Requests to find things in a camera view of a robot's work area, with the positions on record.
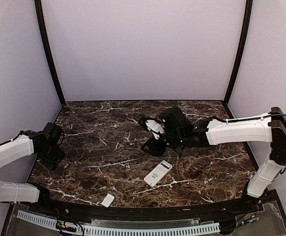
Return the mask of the white remote control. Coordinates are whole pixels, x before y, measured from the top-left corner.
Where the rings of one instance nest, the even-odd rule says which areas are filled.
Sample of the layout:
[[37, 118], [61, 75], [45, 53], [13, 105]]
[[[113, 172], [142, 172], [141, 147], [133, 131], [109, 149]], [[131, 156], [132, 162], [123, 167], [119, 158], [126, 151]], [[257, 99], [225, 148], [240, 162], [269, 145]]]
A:
[[144, 178], [144, 182], [150, 187], [155, 187], [160, 180], [172, 169], [172, 165], [165, 160], [155, 166]]

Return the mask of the white battery cover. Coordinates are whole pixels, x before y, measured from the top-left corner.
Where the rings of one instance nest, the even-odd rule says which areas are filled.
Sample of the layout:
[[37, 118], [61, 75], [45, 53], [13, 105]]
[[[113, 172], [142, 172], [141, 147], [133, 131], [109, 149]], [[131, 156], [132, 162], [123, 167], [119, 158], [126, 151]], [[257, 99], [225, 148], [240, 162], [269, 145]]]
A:
[[115, 200], [115, 197], [112, 194], [107, 193], [107, 195], [105, 196], [105, 198], [102, 200], [100, 204], [104, 207], [110, 207], [114, 200]]

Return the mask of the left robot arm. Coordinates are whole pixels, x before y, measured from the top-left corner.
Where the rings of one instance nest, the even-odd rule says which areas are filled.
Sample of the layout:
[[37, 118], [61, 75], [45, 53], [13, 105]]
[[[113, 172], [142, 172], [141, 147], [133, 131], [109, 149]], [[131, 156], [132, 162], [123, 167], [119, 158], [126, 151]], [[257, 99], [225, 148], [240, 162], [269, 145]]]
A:
[[[60, 145], [64, 131], [55, 123], [47, 123], [42, 131], [20, 131], [19, 134], [0, 144], [0, 169], [24, 157], [36, 155], [48, 170], [54, 170], [65, 157]], [[0, 181], [0, 203], [31, 203], [44, 214], [51, 214], [55, 204], [50, 191], [36, 183]]]

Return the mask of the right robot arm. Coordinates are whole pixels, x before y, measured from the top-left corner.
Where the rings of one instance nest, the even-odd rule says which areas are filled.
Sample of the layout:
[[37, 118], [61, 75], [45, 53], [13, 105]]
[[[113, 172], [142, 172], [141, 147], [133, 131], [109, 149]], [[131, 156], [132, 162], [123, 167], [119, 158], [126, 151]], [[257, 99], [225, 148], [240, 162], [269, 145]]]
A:
[[191, 123], [180, 108], [173, 107], [158, 119], [141, 117], [139, 125], [152, 136], [141, 149], [162, 156], [170, 148], [204, 148], [225, 143], [270, 143], [270, 152], [257, 173], [249, 180], [245, 196], [237, 201], [237, 210], [247, 213], [255, 206], [268, 185], [286, 169], [286, 114], [279, 107], [258, 116], [234, 119], [209, 117]]

